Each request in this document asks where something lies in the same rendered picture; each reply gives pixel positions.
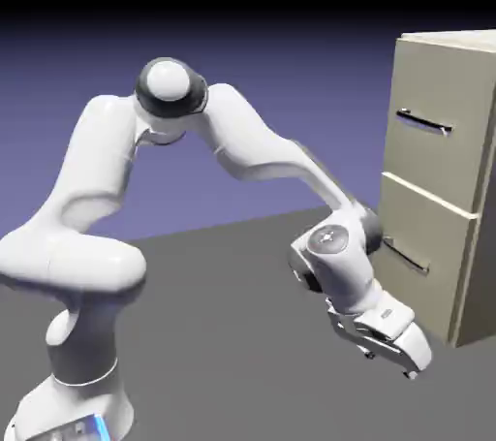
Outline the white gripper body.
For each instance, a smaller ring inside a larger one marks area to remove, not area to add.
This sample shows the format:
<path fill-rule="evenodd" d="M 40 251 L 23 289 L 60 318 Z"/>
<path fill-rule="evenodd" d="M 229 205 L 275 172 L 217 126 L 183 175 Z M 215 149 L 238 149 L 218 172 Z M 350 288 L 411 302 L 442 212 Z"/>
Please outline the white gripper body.
<path fill-rule="evenodd" d="M 431 363 L 430 345 L 415 323 L 411 323 L 396 339 L 390 341 L 385 337 L 375 337 L 373 331 L 356 323 L 350 316 L 336 313 L 332 306 L 327 309 L 327 314 L 337 335 L 354 344 L 363 355 L 366 350 L 370 350 L 376 357 L 398 365 L 402 371 L 423 372 Z"/>

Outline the beige cabinet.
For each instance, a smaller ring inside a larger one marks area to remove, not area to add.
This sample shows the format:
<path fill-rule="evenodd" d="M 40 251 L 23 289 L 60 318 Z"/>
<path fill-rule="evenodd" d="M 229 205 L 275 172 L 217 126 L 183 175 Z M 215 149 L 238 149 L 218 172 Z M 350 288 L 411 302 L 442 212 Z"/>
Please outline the beige cabinet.
<path fill-rule="evenodd" d="M 463 46 L 496 47 L 496 29 L 405 33 L 397 41 L 402 38 L 434 44 L 454 42 Z M 467 212 L 435 197 L 476 219 L 466 243 L 465 269 L 457 290 L 455 342 L 451 345 L 459 347 L 496 334 L 496 108 L 479 208 Z"/>

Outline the beige drawer front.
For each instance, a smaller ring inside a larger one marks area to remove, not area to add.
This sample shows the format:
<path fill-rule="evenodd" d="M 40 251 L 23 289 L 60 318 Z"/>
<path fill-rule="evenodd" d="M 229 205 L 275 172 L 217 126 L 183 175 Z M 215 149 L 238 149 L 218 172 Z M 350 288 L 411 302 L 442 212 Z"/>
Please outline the beige drawer front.
<path fill-rule="evenodd" d="M 422 326 L 453 344 L 457 290 L 476 219 L 392 173 L 382 174 L 378 214 L 384 236 L 429 260 L 430 271 L 426 276 L 418 273 L 382 244 L 372 257 L 377 278 L 414 310 Z"/>
<path fill-rule="evenodd" d="M 496 108 L 496 47 L 397 41 L 384 170 L 467 212 L 481 203 Z M 395 112 L 454 127 L 447 136 L 405 125 Z"/>

